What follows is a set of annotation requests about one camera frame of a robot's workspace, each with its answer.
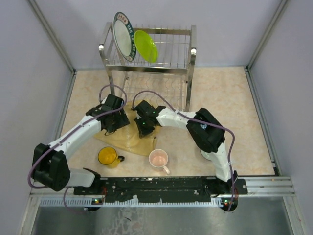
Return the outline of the yellow cloth with white zigzags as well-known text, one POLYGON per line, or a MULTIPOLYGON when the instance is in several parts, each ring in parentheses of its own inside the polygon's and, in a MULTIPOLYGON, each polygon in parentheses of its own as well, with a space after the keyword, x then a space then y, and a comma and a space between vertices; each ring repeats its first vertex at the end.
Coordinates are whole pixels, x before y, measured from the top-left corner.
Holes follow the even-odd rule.
POLYGON ((149 154, 155 149, 157 135, 160 132, 161 127, 157 126, 151 134, 140 138, 137 125, 134 121, 136 118, 136 112, 132 110, 132 101, 127 102, 124 107, 124 111, 130 121, 129 125, 118 129, 112 134, 105 134, 105 130, 103 130, 95 134, 94 137, 112 145, 113 147, 117 147, 134 154, 149 156, 149 154))

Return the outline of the lime green plate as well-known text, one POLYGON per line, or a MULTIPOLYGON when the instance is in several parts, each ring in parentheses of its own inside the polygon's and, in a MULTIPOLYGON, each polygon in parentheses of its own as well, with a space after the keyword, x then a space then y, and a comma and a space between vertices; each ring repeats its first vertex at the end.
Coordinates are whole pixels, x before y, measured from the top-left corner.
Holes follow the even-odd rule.
POLYGON ((149 34, 143 30, 137 30, 134 34, 134 43, 137 51, 144 60, 155 63, 158 59, 158 49, 149 34))

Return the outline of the white plate green rim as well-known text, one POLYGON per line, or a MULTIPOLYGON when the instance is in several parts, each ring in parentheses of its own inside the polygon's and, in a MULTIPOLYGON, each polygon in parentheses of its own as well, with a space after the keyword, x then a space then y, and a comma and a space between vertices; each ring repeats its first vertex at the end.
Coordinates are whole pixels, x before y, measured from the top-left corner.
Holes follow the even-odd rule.
POLYGON ((123 12, 117 12, 113 19, 113 36, 117 48, 124 59, 132 62, 136 56, 134 29, 123 12))

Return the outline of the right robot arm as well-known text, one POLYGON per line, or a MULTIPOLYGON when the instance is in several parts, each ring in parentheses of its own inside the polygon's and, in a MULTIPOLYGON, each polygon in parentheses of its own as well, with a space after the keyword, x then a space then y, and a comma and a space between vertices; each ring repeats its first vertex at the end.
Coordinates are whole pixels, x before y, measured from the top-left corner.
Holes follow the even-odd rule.
POLYGON ((132 110, 136 111, 134 119, 139 137, 145 137, 152 133, 155 127, 174 127, 187 130, 196 146, 200 149, 201 155, 211 161, 215 167, 216 178, 219 190, 225 194, 235 193, 237 173, 233 170, 230 160, 230 153, 226 151, 225 132, 234 134, 224 128, 217 119, 205 108, 196 112, 181 112, 173 107, 154 107, 143 100, 139 104, 132 104, 132 110))

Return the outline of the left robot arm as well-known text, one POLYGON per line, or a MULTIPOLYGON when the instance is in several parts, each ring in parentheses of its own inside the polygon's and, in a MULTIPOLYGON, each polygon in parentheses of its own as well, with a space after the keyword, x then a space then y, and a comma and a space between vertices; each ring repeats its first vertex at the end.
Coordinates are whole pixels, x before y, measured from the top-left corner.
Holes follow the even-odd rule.
POLYGON ((71 169, 68 166, 73 154, 92 136, 106 130, 114 133, 129 124, 124 111, 127 100, 109 94, 103 101, 86 112, 83 118, 60 138, 49 144, 38 144, 34 149, 32 168, 27 180, 41 183, 42 188, 60 191, 66 187, 84 187, 91 194, 102 188, 97 173, 90 169, 71 169))

